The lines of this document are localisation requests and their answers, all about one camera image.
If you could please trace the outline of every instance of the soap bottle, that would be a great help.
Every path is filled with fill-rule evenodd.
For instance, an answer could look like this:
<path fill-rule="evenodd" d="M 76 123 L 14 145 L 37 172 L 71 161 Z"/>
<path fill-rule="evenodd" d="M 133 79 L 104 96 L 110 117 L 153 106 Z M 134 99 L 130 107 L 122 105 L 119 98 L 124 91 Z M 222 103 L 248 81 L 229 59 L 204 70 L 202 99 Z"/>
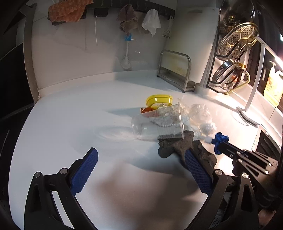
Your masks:
<path fill-rule="evenodd" d="M 263 95 L 274 107 L 277 107 L 283 94 L 283 72 L 280 70 L 275 72 L 274 66 L 276 64 L 272 61 L 270 62 L 273 66 L 271 67 Z"/>

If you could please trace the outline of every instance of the perforated metal steamer tray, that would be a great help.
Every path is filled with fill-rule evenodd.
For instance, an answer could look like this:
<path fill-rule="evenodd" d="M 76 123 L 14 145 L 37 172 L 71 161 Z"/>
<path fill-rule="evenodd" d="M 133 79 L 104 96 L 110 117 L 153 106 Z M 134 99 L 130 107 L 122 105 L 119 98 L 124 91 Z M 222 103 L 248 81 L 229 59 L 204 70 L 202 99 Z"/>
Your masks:
<path fill-rule="evenodd" d="M 236 60 L 256 43 L 258 34 L 258 26 L 252 22 L 236 26 L 221 40 L 217 50 L 217 58 L 223 61 Z M 235 45 L 234 51 L 227 57 Z"/>

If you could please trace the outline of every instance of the white countertop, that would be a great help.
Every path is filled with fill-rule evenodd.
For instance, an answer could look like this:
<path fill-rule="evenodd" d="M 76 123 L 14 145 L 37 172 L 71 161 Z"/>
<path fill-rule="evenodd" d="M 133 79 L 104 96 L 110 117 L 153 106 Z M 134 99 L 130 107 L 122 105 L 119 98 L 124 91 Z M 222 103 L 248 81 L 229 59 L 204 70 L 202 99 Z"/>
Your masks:
<path fill-rule="evenodd" d="M 177 157 L 158 156 L 157 141 L 131 136 L 131 117 L 140 113 L 152 94 L 171 94 L 175 103 L 182 98 L 188 105 L 206 104 L 217 131 L 228 135 L 230 143 L 239 148 L 252 148 L 257 129 L 237 121 L 240 118 L 233 111 L 237 101 L 225 95 L 205 99 L 195 93 L 184 94 L 155 75 L 117 77 L 53 93 L 36 103 L 14 150 L 9 177 L 14 222 L 23 229 L 26 196 L 35 172 L 55 174 L 94 147 L 98 163 L 76 198 L 99 230 L 187 227 L 206 194 L 200 192 Z M 267 122 L 261 122 L 281 143 Z M 204 146 L 213 153 L 214 145 Z M 231 174 L 231 159 L 225 155 L 217 158 L 215 168 Z M 54 194 L 64 223 L 71 226 Z"/>

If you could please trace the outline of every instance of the blue textured rubber pad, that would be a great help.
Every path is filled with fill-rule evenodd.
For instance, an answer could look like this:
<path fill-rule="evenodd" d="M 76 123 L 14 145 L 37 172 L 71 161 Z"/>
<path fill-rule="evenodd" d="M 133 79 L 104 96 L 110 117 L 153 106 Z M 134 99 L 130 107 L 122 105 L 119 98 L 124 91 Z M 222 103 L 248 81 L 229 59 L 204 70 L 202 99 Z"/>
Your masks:
<path fill-rule="evenodd" d="M 202 193 L 206 193 L 208 196 L 212 194 L 212 180 L 208 173 L 204 170 L 201 164 L 199 164 L 198 160 L 188 149 L 185 153 L 185 162 L 186 165 L 193 175 L 200 191 Z"/>
<path fill-rule="evenodd" d="M 72 177 L 70 190 L 73 196 L 83 190 L 83 187 L 85 186 L 92 170 L 96 166 L 97 161 L 98 152 L 94 148 Z"/>

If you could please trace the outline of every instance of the yellow lid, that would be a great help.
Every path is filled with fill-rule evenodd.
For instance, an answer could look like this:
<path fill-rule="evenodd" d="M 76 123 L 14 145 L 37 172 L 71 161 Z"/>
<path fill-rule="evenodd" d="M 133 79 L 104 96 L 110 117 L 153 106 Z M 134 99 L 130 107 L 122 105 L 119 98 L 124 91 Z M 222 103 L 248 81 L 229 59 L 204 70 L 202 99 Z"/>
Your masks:
<path fill-rule="evenodd" d="M 165 104 L 167 106 L 171 106 L 173 101 L 173 97 L 167 94 L 156 94 L 149 96 L 145 103 L 149 108 L 158 109 L 160 104 Z"/>

